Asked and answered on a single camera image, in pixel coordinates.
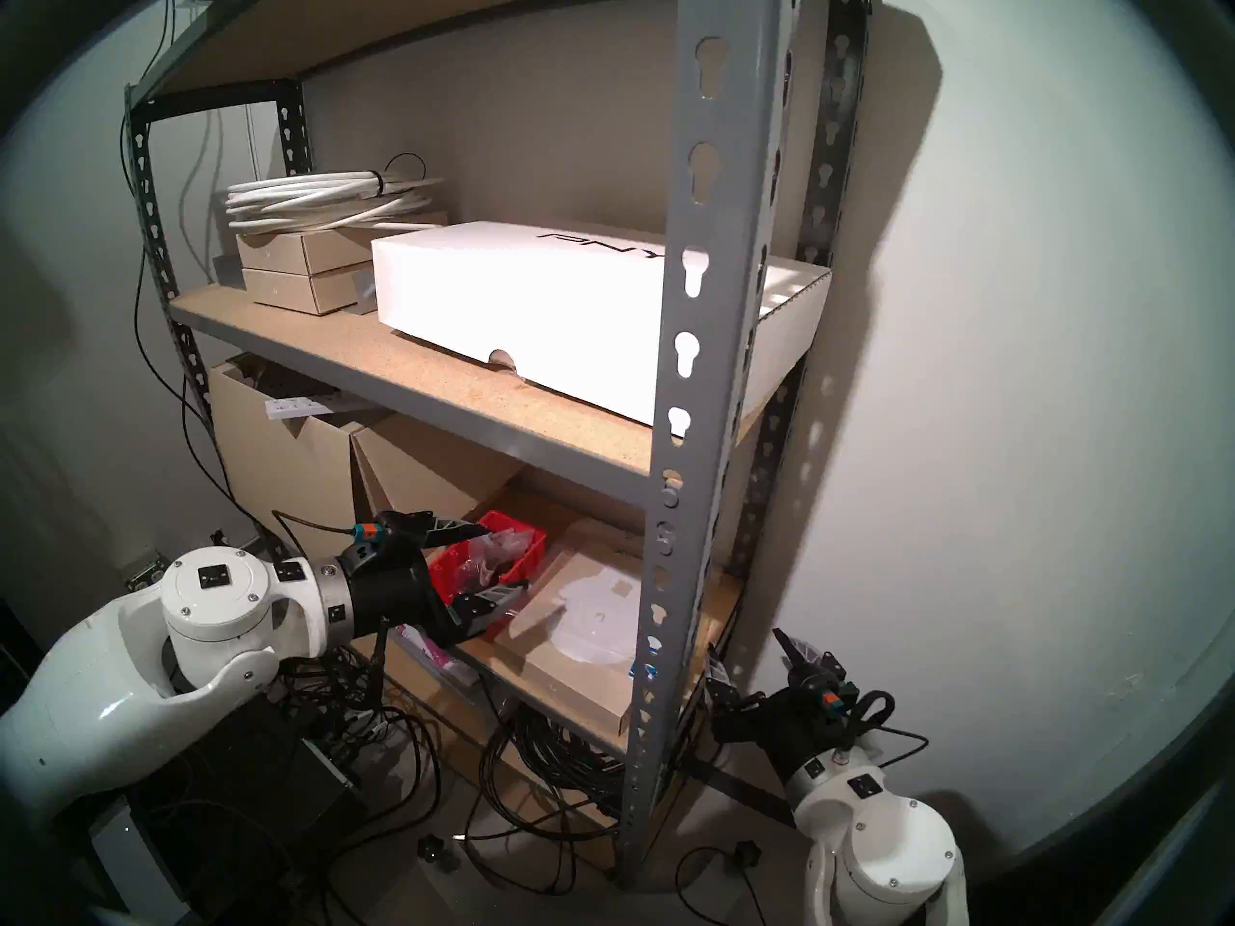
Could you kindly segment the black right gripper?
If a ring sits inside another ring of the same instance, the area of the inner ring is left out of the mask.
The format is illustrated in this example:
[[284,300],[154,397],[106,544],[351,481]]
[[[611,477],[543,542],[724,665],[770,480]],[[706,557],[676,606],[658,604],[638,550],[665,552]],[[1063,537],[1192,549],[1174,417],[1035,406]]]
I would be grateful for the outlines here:
[[719,745],[755,745],[776,777],[789,780],[808,761],[840,743],[858,689],[846,682],[846,670],[831,652],[781,627],[773,627],[772,635],[784,654],[790,685],[772,695],[743,696],[709,644],[706,706]]

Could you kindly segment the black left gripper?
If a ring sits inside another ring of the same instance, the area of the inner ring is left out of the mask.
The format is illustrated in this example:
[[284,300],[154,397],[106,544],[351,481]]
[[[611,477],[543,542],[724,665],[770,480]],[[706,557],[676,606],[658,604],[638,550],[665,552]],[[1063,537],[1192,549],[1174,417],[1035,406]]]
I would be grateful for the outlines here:
[[431,511],[380,511],[357,523],[353,543],[337,558],[351,596],[352,638],[374,635],[383,625],[411,625],[437,646],[450,647],[511,620],[526,600],[529,582],[461,593],[451,610],[433,586],[425,556],[488,535],[490,528],[482,523]]

